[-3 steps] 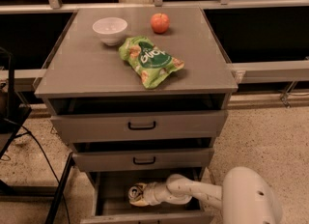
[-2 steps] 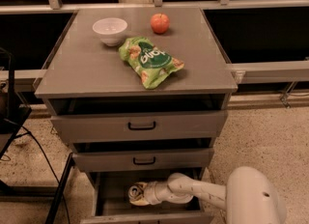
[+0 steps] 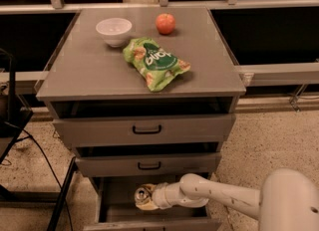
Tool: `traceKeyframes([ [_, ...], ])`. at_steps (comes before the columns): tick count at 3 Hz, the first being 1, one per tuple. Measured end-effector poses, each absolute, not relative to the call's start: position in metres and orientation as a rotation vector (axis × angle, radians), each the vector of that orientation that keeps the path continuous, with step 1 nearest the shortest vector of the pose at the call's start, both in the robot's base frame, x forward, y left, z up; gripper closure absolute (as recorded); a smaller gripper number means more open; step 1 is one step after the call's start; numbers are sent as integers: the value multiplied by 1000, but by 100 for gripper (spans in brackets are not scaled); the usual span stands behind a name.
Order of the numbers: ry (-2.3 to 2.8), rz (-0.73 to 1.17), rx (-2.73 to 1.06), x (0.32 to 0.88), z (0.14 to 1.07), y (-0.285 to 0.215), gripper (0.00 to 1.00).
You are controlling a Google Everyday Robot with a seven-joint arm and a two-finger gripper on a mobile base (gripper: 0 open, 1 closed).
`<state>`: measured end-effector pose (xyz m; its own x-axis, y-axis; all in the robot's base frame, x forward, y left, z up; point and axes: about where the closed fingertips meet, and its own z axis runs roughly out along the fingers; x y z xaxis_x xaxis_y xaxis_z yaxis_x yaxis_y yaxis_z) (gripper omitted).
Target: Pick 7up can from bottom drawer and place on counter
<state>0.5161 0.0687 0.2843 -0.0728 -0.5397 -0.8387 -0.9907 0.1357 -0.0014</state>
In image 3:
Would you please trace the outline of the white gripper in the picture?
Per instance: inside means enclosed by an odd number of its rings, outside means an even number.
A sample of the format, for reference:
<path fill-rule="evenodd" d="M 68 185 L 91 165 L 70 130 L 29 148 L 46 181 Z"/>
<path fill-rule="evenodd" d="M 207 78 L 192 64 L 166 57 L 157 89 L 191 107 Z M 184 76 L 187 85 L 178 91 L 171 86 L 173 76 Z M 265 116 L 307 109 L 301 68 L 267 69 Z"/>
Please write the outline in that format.
<path fill-rule="evenodd" d="M 180 190 L 179 183 L 160 183 L 142 184 L 139 188 L 142 191 L 150 191 L 152 194 L 152 201 L 138 205 L 138 208 L 144 211 L 153 211 L 159 209 L 169 209 L 173 206 L 179 205 L 183 199 L 183 193 Z"/>

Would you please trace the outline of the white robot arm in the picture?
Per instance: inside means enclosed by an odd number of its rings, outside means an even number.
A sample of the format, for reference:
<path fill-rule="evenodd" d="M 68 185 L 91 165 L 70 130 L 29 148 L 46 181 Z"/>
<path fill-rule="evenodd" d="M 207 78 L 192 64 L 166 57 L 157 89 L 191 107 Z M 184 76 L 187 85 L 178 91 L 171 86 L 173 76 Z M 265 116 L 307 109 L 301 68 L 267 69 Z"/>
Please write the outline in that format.
<path fill-rule="evenodd" d="M 258 221 L 258 231 L 319 231 L 319 189 L 302 173 L 272 171 L 260 189 L 188 173 L 175 183 L 143 184 L 135 192 L 142 210 L 198 208 L 214 200 Z"/>

